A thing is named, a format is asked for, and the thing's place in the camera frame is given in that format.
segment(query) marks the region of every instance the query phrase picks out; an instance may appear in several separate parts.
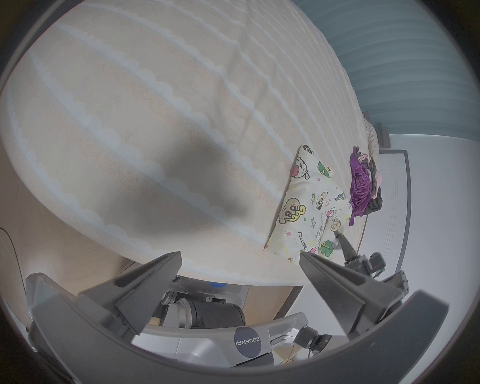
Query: pile of clothes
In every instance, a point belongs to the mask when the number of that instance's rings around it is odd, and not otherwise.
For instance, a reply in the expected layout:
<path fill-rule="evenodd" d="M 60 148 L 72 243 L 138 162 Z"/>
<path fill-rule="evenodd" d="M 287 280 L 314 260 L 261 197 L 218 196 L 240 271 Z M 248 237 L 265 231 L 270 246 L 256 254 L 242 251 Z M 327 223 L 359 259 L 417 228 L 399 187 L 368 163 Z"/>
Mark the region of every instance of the pile of clothes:
<path fill-rule="evenodd" d="M 352 216 L 350 226 L 357 216 L 368 215 L 382 208 L 380 184 L 382 175 L 378 171 L 373 158 L 353 147 L 350 155 L 352 184 L 350 187 Z"/>

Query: teal curtain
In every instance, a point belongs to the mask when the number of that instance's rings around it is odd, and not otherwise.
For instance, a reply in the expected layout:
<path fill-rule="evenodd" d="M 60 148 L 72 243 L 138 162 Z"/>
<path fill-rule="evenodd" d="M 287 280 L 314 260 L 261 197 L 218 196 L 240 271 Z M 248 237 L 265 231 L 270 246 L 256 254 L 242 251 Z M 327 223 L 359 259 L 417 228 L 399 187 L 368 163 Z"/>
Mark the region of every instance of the teal curtain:
<path fill-rule="evenodd" d="M 390 133 L 480 141 L 475 75 L 415 0 L 294 0 L 325 35 L 360 107 Z"/>

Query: floor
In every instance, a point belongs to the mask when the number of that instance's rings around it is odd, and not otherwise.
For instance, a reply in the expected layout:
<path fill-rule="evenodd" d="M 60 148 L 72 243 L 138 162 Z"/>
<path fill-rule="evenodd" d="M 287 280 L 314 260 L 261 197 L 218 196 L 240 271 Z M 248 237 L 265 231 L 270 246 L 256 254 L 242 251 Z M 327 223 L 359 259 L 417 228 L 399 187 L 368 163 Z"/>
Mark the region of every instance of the floor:
<path fill-rule="evenodd" d="M 70 293 L 107 281 L 132 261 L 95 243 L 46 209 L 24 186 L 0 143 L 0 294 L 28 328 L 24 280 L 43 272 Z M 272 320 L 292 287 L 251 287 L 247 324 Z"/>

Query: bed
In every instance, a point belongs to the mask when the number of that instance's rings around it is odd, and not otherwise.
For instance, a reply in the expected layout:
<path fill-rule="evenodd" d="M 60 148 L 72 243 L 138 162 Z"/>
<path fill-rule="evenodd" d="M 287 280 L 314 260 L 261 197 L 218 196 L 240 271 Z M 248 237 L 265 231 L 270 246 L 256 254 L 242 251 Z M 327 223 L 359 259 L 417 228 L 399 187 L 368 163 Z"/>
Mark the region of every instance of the bed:
<path fill-rule="evenodd" d="M 28 189 L 84 235 L 257 286 L 309 284 L 264 250 L 299 147 L 347 192 L 353 146 L 378 154 L 337 56 L 288 0 L 85 1 L 15 68 L 0 133 Z M 355 247 L 364 223 L 346 231 Z"/>

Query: wall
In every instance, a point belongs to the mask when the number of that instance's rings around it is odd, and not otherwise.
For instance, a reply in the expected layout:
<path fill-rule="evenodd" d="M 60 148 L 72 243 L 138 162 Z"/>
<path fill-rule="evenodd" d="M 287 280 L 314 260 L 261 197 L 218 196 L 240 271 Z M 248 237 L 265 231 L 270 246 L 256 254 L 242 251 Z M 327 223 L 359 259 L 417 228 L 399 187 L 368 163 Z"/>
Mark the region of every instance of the wall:
<path fill-rule="evenodd" d="M 410 292 L 423 289 L 448 302 L 436 338 L 402 383 L 411 383 L 445 347 L 480 286 L 480 143 L 430 135 L 392 135 L 406 149 L 412 183 L 410 232 L 402 269 Z M 322 333 L 341 330 L 325 302 L 305 287 L 289 314 L 302 311 Z"/>
<path fill-rule="evenodd" d="M 480 92 L 463 54 L 415 0 L 294 0 L 322 31 L 372 123 L 480 140 Z"/>

